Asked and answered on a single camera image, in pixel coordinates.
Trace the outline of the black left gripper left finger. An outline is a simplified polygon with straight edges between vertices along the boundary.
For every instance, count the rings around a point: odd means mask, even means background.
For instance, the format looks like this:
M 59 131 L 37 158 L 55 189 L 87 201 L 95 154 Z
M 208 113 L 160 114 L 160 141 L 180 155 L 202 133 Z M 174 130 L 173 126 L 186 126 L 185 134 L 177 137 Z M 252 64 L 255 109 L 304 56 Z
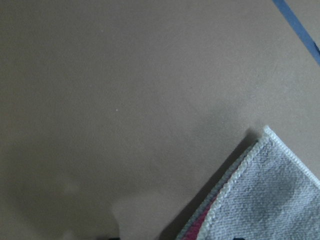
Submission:
M 120 240 L 119 237 L 111 237 L 108 235 L 98 236 L 97 240 Z

